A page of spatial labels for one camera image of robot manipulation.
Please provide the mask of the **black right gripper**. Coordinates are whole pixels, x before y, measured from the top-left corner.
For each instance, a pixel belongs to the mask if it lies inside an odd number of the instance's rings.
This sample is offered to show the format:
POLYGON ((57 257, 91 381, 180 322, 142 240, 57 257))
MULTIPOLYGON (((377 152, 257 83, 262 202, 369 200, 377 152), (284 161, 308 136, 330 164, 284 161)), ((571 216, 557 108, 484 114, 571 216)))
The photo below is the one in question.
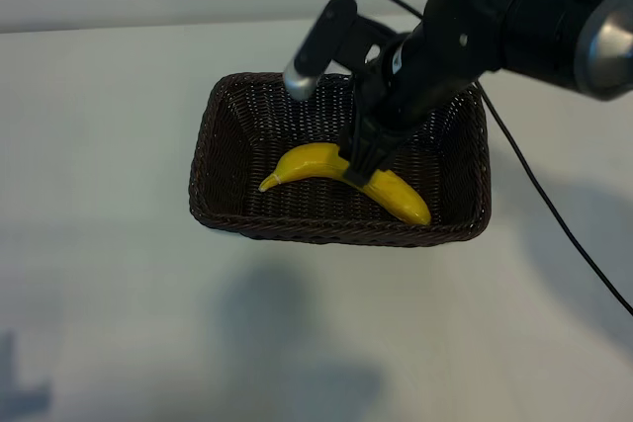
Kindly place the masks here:
POLYGON ((393 38, 368 70, 354 77, 354 123, 338 137, 338 155, 349 158, 344 179, 367 185, 433 110, 477 78, 478 56, 457 34, 423 21, 393 38))

